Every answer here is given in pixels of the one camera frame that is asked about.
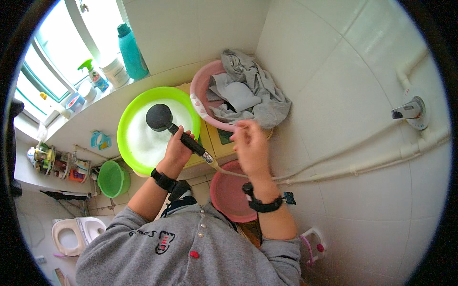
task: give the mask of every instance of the faucet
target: faucet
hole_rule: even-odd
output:
[[[420,118],[425,111],[425,103],[419,96],[415,96],[410,102],[391,110],[393,119]]]

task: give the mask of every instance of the green bucket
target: green bucket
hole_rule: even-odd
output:
[[[97,185],[109,198],[124,194],[131,186],[129,173],[115,161],[107,161],[100,168]]]

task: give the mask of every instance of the sweater button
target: sweater button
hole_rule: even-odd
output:
[[[197,253],[197,251],[191,251],[189,252],[189,255],[194,258],[199,258],[199,253]]]

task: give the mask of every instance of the red button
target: red button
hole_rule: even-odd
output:
[[[197,253],[197,251],[191,251],[191,252],[189,252],[189,255],[194,257],[194,258],[199,258],[199,253]]]
[[[319,252],[323,252],[324,251],[324,246],[321,243],[317,244],[316,248],[318,249]]]

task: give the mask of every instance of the teal bottle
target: teal bottle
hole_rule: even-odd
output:
[[[145,77],[148,74],[148,68],[137,47],[134,33],[132,33],[132,30],[126,23],[118,26],[118,38],[119,49],[121,50],[125,69],[129,76],[134,80]]]

